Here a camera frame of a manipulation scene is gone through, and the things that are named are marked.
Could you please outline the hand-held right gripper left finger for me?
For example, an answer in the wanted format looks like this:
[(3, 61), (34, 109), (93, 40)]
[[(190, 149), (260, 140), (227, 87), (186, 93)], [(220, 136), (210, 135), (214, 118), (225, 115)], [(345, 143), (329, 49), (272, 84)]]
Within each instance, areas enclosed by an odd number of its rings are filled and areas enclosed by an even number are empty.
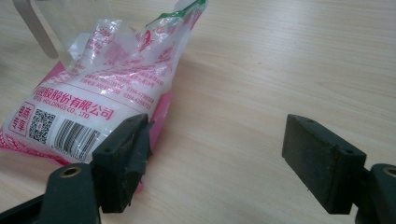
[(125, 119), (92, 153), (92, 169), (104, 213), (122, 213), (146, 172), (152, 155), (147, 114)]

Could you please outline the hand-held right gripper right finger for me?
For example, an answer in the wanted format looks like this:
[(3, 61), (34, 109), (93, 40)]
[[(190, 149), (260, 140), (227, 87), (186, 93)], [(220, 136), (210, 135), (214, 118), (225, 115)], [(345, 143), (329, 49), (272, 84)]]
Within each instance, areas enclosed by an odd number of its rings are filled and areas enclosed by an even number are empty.
[(318, 122), (289, 114), (282, 157), (328, 213), (350, 212), (364, 152)]

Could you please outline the clear glass jar hinged lid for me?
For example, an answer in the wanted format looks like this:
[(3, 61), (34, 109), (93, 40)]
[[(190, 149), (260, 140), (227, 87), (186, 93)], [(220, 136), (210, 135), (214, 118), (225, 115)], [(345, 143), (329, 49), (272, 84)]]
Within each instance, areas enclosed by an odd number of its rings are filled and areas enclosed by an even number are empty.
[(112, 17), (108, 0), (12, 0), (12, 2), (39, 46), (51, 59), (58, 59), (59, 52), (36, 15), (33, 4), (36, 4), (73, 60), (81, 57), (96, 23), (100, 19)]

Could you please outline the pink and white plastic bag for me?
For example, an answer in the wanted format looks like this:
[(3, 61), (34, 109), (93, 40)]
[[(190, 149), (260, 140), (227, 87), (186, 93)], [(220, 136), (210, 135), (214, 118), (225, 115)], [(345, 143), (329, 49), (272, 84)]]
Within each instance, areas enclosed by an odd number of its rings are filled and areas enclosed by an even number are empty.
[(206, 0), (178, 0), (137, 32), (124, 21), (99, 20), (79, 58), (57, 63), (0, 127), (0, 150), (61, 165), (92, 161), (93, 151), (129, 117), (146, 114), (157, 141), (172, 80)]

